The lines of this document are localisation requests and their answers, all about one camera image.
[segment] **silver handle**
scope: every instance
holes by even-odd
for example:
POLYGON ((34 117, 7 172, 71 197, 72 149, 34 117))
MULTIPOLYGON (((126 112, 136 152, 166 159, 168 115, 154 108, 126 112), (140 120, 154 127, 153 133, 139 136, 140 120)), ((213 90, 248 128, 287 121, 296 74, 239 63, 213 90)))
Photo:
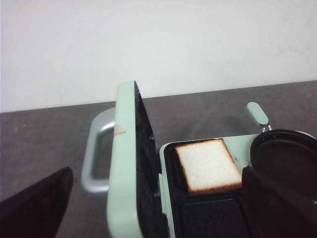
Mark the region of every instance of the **silver handle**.
POLYGON ((98 114, 90 126, 83 170, 81 172, 81 183, 89 192, 107 192, 109 189, 109 180, 107 178, 96 179, 93 174, 97 169, 98 152, 102 138, 114 128, 114 112, 115 108, 110 108, 98 114))

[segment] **mint green sandwich maker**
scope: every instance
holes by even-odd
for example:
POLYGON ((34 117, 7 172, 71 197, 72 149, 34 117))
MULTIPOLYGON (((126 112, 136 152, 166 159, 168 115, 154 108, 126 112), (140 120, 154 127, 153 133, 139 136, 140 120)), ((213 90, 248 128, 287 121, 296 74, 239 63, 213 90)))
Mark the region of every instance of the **mint green sandwich maker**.
MULTIPOLYGON (((247 110, 263 132, 271 130, 256 103, 247 110)), ((258 134, 223 137, 240 171, 251 165, 250 146, 258 134)), ((107 225, 113 238, 255 237, 240 189, 189 195, 175 146, 156 152, 155 139, 134 81, 117 89, 115 108, 97 115, 91 125, 82 170, 83 187, 107 192, 107 225), (109 179, 93 173, 103 136, 112 132, 109 179)))

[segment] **gray countertop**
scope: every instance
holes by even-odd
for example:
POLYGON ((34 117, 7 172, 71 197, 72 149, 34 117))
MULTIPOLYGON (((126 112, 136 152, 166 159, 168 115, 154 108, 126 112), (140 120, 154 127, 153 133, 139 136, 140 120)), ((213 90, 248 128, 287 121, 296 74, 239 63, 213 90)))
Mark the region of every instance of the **gray countertop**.
MULTIPOLYGON (((245 110, 258 102, 273 128, 317 136, 317 81, 144 99, 157 149, 172 141, 259 133, 245 110)), ((62 167, 74 186, 56 237, 110 237, 106 194, 91 195, 80 184, 90 123, 114 106, 98 103, 1 114, 1 199, 62 167)), ((111 136, 103 140, 98 176, 108 175, 111 136)))

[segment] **bread slice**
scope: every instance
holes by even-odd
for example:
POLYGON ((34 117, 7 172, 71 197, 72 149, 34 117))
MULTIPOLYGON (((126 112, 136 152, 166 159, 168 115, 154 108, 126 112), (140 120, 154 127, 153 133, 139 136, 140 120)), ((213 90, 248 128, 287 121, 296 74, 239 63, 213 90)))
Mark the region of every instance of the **bread slice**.
POLYGON ((190 194, 242 187, 241 173, 222 138, 175 147, 190 194))

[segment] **white wall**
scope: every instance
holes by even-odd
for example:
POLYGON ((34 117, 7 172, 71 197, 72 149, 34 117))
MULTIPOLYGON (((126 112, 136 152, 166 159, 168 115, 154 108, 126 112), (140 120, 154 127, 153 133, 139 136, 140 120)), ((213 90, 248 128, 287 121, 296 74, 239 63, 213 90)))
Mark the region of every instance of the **white wall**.
POLYGON ((316 0, 2 0, 3 112, 317 79, 316 0))

